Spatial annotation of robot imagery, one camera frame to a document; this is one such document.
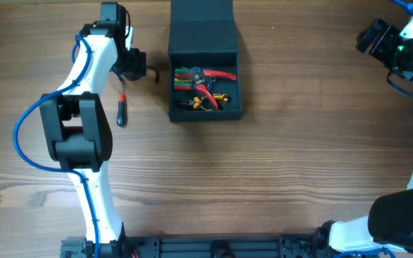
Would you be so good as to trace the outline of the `black white round coil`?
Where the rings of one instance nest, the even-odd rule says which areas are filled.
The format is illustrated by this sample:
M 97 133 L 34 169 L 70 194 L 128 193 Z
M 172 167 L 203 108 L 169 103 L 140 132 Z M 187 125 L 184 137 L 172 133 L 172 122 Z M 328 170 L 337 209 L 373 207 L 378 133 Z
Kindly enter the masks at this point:
M 159 83 L 160 82 L 160 71 L 159 71 L 159 69 L 158 68 L 156 68 L 156 67 L 154 67 L 154 66 L 152 66 L 152 65 L 146 65 L 146 70 L 150 70 L 150 71 L 153 71 L 153 72 L 155 72 L 155 79 L 154 79 L 154 81 L 155 81 L 155 83 Z

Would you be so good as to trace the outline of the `clear case coloured screwdrivers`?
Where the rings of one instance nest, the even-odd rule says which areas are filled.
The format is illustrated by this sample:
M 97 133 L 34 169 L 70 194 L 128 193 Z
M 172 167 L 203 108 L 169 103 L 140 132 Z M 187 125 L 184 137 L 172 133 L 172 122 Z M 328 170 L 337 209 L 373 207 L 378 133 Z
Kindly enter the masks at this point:
M 206 89 L 212 88 L 213 79 L 200 67 L 176 68 L 174 74 L 175 90 L 195 90 L 197 86 L 203 85 Z

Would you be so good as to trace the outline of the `red handled snips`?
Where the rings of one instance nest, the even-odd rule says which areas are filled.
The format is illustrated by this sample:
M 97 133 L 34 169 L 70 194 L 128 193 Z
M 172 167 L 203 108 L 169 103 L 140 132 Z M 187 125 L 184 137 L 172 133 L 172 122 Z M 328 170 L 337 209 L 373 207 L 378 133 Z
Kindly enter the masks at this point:
M 228 80 L 231 82 L 236 82 L 237 81 L 237 76 L 235 74 L 232 74 L 230 72 L 225 72 L 225 71 L 220 71 L 220 70 L 209 70 L 209 69 L 203 69 L 206 71 L 206 74 L 211 76 L 213 79 L 213 84 L 220 79 L 220 80 Z M 213 99 L 212 95 L 214 94 L 212 92 L 212 88 L 210 90 L 206 89 L 205 86 L 199 85 L 196 87 L 195 90 L 192 90 L 194 92 L 199 93 L 199 96 L 195 97 L 202 97 L 202 96 L 207 96 L 210 99 L 211 104 L 214 106 L 214 111 L 218 111 L 218 104 L 217 102 Z

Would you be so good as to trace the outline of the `orange black pliers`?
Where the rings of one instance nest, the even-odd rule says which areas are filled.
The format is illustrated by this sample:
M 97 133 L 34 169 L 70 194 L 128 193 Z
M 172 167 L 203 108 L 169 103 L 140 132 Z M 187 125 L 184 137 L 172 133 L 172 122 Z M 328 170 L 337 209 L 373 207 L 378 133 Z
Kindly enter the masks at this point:
M 223 93 L 214 93 L 212 97 L 217 102 L 220 110 L 222 109 L 220 102 L 229 102 L 232 100 L 228 94 Z M 180 107 L 189 108 L 193 111 L 214 111 L 214 106 L 211 104 L 210 99 L 207 96 L 194 97 L 190 100 L 177 100 L 176 104 Z

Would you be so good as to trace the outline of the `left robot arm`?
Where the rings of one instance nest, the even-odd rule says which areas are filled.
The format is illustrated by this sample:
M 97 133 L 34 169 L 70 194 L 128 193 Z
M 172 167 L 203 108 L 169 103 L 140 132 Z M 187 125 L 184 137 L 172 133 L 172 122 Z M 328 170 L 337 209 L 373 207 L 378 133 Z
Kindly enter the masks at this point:
M 113 136 L 100 96 L 110 72 L 121 82 L 146 76 L 146 53 L 132 45 L 130 14 L 103 2 L 100 18 L 79 32 L 80 51 L 57 96 L 40 105 L 53 161 L 72 181 L 86 222 L 86 235 L 62 242 L 62 257 L 129 257 L 133 251 L 113 204 L 108 161 Z

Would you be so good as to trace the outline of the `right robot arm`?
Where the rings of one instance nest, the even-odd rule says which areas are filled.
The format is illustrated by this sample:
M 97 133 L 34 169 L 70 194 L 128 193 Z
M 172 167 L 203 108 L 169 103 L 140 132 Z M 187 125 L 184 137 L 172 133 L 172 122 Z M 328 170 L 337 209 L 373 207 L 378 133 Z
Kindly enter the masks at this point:
M 411 16 L 403 29 L 375 20 L 357 37 L 356 48 L 379 60 L 389 75 L 413 84 L 413 4 L 397 5 Z M 408 91 L 391 80 L 388 84 L 407 97 Z M 328 249 L 335 257 L 372 256 L 383 252 L 413 254 L 413 172 L 404 191 L 379 197 L 366 216 L 350 221 L 329 221 L 313 235 L 315 250 Z

